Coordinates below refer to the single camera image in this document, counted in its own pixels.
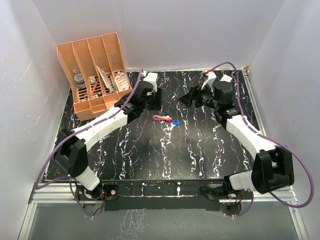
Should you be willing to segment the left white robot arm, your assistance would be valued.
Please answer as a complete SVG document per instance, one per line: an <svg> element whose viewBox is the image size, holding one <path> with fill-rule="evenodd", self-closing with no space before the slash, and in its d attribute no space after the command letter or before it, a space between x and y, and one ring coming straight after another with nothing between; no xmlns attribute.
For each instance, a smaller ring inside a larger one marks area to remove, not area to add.
<svg viewBox="0 0 320 240"><path fill-rule="evenodd" d="M76 179L93 200L103 195L103 184L89 166L88 151L101 139L139 118L145 110L160 110L162 90L157 79L140 81L132 93L124 95L104 114L74 130L58 133L53 160L68 176Z"/></svg>

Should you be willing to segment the blue key tag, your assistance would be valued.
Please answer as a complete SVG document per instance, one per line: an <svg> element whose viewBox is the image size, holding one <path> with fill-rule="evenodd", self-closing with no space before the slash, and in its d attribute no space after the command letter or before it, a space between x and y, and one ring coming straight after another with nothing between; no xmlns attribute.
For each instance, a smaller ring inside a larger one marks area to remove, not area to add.
<svg viewBox="0 0 320 240"><path fill-rule="evenodd" d="M173 121L172 124L175 126L179 126L181 125L181 122L177 120L177 121Z"/></svg>

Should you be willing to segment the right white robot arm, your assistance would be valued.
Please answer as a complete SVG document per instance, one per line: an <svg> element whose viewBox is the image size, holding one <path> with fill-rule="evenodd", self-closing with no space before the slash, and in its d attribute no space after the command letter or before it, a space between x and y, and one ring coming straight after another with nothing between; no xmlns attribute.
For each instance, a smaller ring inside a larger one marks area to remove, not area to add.
<svg viewBox="0 0 320 240"><path fill-rule="evenodd" d="M178 100L186 107L207 106L214 111L217 122L248 150L254 163L251 171L238 172L225 176L222 186L213 189L217 195L230 199L241 190L269 193L295 182L292 154L283 147L260 137L257 130L245 123L234 102L235 91L231 83L217 82L213 90L208 85L193 86Z"/></svg>

